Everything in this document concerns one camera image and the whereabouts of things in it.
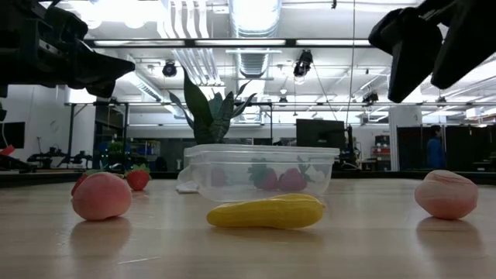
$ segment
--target clear plastic container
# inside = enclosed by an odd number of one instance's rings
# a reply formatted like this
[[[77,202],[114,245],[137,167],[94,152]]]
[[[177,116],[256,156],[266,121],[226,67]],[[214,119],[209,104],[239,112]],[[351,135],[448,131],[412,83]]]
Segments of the clear plastic container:
[[[241,202],[286,193],[323,194],[339,156],[334,148],[212,144],[188,148],[185,161],[204,197]]]

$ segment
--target computer monitor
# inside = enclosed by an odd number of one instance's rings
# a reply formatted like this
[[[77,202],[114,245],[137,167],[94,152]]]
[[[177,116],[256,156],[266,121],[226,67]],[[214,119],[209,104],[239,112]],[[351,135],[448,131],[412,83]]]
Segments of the computer monitor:
[[[343,121],[313,119],[296,120],[296,144],[304,147],[330,147],[346,149]]]

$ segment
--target peach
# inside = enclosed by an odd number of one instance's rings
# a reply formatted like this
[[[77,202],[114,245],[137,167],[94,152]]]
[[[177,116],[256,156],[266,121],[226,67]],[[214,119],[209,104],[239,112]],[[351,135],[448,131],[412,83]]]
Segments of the peach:
[[[415,189],[415,200],[430,215],[455,220],[477,207],[478,188],[469,179],[447,170],[434,170]]]
[[[83,219],[98,221],[126,213],[131,206],[131,189],[110,173],[92,174],[77,188],[72,208]]]

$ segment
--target plastic lid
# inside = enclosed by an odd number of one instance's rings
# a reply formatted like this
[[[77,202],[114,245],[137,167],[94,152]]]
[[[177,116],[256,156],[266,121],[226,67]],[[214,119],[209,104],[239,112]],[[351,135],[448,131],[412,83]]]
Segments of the plastic lid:
[[[292,147],[292,146],[250,146],[234,144],[204,144],[184,150],[185,157],[194,157],[202,153],[277,153],[298,155],[338,156],[337,148]]]

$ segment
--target strawberry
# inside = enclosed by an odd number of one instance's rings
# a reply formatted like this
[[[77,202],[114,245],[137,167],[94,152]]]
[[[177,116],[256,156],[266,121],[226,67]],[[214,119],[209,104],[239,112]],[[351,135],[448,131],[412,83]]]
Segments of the strawberry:
[[[87,170],[85,173],[83,173],[83,175],[81,175],[81,177],[77,180],[76,184],[72,188],[71,195],[74,196],[74,193],[78,189],[79,185],[81,185],[81,183],[83,183],[83,181],[86,178],[88,178],[88,176],[90,176],[92,174],[97,174],[97,173],[102,172],[102,171],[103,170]]]
[[[144,164],[134,165],[133,169],[125,174],[127,183],[134,191],[142,191],[150,181],[149,172],[150,169]]]
[[[279,188],[277,182],[276,171],[273,168],[267,167],[267,160],[252,159],[252,166],[248,169],[250,174],[250,181],[253,182],[257,189],[262,190],[276,190]]]
[[[282,191],[302,191],[307,187],[307,181],[297,168],[286,170],[279,178]]]
[[[262,171],[259,179],[254,181],[255,187],[262,190],[276,190],[279,188],[279,183],[277,182],[276,171],[272,168],[267,168]]]

